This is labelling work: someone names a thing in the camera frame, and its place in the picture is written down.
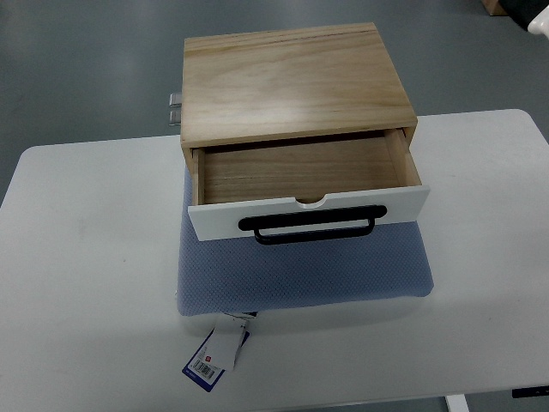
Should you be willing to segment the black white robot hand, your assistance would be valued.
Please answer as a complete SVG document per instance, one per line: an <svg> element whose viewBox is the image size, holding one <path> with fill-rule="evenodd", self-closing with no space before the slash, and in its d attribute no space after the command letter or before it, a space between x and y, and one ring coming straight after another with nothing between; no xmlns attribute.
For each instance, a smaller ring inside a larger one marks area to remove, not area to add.
<svg viewBox="0 0 549 412"><path fill-rule="evenodd" d="M548 36L548 0L523 0L516 6L517 24L535 35Z"/></svg>

